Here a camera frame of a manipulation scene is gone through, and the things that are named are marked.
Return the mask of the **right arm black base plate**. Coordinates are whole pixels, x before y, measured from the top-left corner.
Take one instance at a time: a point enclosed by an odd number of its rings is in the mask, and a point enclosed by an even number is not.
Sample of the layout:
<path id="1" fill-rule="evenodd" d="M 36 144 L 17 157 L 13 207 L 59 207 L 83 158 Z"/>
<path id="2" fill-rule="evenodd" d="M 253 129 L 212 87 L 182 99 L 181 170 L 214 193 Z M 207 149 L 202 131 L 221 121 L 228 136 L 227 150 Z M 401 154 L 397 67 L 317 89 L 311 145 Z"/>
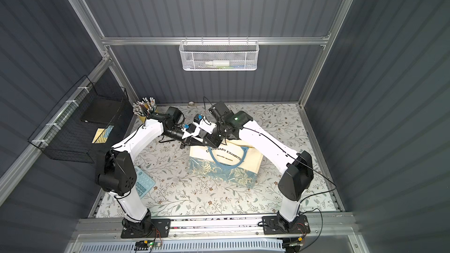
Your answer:
<path id="1" fill-rule="evenodd" d="M 297 215 L 292 222 L 285 220 L 279 214 L 276 216 L 263 216 L 262 220 L 258 222 L 258 226 L 263 228 L 265 235 L 306 235 L 311 232 L 308 219 L 305 215 Z"/>

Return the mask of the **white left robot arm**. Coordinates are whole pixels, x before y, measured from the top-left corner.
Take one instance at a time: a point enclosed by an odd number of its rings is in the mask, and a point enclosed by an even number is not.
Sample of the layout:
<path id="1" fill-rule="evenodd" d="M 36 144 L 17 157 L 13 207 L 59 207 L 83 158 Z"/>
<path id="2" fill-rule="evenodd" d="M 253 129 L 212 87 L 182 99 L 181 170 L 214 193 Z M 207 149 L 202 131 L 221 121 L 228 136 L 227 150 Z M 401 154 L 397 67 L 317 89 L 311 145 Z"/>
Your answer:
<path id="1" fill-rule="evenodd" d="M 126 220 L 140 223 L 149 219 L 149 210 L 135 188 L 137 174 L 134 167 L 136 157 L 148 144 L 163 135 L 179 141 L 182 146 L 203 145 L 197 138 L 182 138 L 183 123 L 179 121 L 182 116 L 183 113 L 175 107 L 169 107 L 164 113 L 148 114 L 135 132 L 97 157 L 95 183 L 118 201 Z"/>

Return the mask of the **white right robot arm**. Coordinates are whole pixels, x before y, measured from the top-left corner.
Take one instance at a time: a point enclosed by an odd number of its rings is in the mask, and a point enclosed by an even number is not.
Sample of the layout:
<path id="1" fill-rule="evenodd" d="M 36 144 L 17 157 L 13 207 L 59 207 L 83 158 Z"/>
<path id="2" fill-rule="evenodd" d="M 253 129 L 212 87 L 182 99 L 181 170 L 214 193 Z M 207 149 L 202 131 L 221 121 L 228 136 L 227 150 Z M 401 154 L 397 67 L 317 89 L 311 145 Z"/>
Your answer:
<path id="1" fill-rule="evenodd" d="M 299 215 L 301 196 L 314 178 L 312 157 L 275 139 L 244 111 L 234 113 L 222 101 L 208 111 L 216 120 L 213 136 L 219 140 L 243 140 L 264 155 L 281 173 L 278 188 L 282 194 L 279 221 L 292 224 Z"/>

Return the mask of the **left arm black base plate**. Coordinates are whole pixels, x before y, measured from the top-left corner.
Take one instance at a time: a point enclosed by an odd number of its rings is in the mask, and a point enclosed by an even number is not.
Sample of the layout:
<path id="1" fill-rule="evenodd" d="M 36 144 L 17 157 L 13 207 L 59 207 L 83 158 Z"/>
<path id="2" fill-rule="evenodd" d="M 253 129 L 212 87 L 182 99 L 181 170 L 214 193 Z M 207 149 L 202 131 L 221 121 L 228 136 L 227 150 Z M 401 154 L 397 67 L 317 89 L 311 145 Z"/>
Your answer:
<path id="1" fill-rule="evenodd" d="M 141 222 L 122 221 L 122 239 L 132 238 L 166 238 L 171 226 L 170 219 L 151 219 Z"/>

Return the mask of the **cream canvas tote bag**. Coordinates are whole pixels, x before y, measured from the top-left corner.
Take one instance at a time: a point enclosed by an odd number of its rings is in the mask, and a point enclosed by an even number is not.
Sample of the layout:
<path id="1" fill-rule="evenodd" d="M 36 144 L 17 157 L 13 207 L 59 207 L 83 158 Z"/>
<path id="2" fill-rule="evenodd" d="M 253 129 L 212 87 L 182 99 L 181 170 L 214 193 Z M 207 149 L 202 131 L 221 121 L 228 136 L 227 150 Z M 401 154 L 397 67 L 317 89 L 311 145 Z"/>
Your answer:
<path id="1" fill-rule="evenodd" d="M 189 151 L 193 173 L 248 189 L 255 186 L 262 161 L 263 154 L 242 140 L 225 141 L 218 148 L 192 146 Z"/>

